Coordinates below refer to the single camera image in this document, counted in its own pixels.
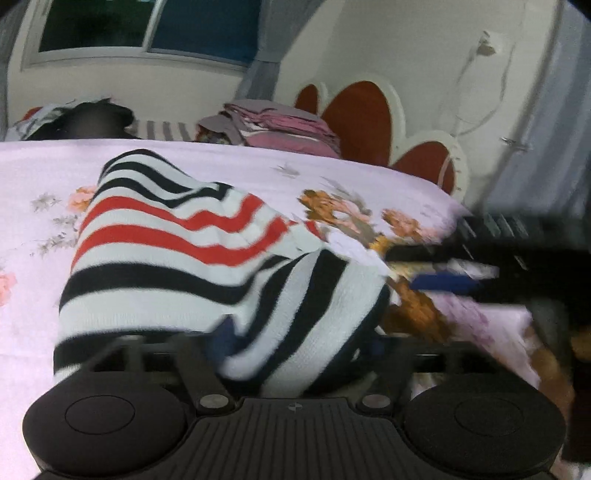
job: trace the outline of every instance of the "striped sweater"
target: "striped sweater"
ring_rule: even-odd
[[[162,341],[231,319],[218,375],[241,394],[320,393],[359,373],[389,303],[371,267],[324,248],[313,222],[135,150],[109,161],[60,300],[56,378],[122,335]]]

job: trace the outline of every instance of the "pile of clothes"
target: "pile of clothes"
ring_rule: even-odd
[[[8,129],[5,141],[136,138],[125,128],[134,113],[109,98],[76,99],[30,109]]]
[[[270,100],[235,100],[199,121],[198,142],[340,158],[339,138],[319,116]]]

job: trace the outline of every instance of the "gray curtain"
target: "gray curtain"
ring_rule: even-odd
[[[258,52],[236,99],[272,100],[281,60],[324,0],[262,0]]]
[[[509,157],[482,209],[582,217],[591,191],[591,22],[570,3],[519,142],[530,150]]]
[[[0,19],[0,140],[8,128],[8,63],[29,0],[21,0]]]

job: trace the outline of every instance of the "blue object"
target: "blue object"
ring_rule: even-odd
[[[450,272],[417,275],[410,284],[413,290],[448,291],[456,295],[467,295],[479,285],[468,275]]]

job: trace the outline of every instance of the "wooden headboard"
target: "wooden headboard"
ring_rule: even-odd
[[[321,82],[305,85],[295,106],[326,121],[340,138],[345,160],[389,167],[463,198],[469,176],[459,144],[442,131],[406,138],[400,98],[386,79],[365,74],[346,82],[333,96],[321,90],[326,90]]]

